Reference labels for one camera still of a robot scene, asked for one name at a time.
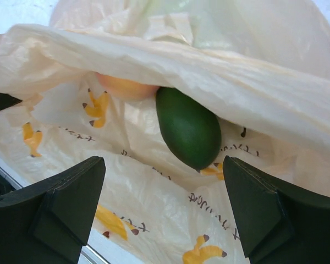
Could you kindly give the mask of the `orange banana-print plastic bag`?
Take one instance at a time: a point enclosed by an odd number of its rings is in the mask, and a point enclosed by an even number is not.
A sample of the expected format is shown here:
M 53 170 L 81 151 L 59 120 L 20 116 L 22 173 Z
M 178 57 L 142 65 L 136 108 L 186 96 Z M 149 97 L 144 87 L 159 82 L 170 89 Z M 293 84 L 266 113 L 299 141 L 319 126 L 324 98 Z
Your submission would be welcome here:
M 201 232 L 244 257 L 222 163 L 237 157 L 330 197 L 330 26 L 311 1 L 226 1 L 233 48 L 142 37 L 149 1 L 59 1 L 49 26 L 16 25 L 0 39 L 0 156 L 34 183 L 101 156 L 101 205 L 138 228 L 110 239 L 145 263 L 181 263 Z M 83 103 L 95 72 L 178 88 L 219 118 L 221 150 L 207 170 L 179 161 L 160 133 L 154 99 L 110 97 L 94 128 Z

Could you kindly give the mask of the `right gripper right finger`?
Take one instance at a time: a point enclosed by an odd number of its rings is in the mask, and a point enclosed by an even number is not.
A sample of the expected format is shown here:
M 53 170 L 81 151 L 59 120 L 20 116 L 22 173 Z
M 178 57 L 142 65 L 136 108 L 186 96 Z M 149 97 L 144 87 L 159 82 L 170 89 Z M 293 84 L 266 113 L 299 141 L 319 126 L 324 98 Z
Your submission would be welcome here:
M 226 156 L 225 185 L 251 263 L 330 263 L 330 197 Z

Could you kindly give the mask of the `orange peach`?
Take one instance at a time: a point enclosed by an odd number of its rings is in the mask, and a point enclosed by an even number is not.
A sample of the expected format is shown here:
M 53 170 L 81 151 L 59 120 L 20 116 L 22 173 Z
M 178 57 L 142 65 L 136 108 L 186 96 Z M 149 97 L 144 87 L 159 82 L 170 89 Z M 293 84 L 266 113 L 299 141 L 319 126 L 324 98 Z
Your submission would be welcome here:
M 104 89 L 114 97 L 123 101 L 141 101 L 152 97 L 160 88 L 156 85 L 112 77 L 96 73 L 97 80 Z

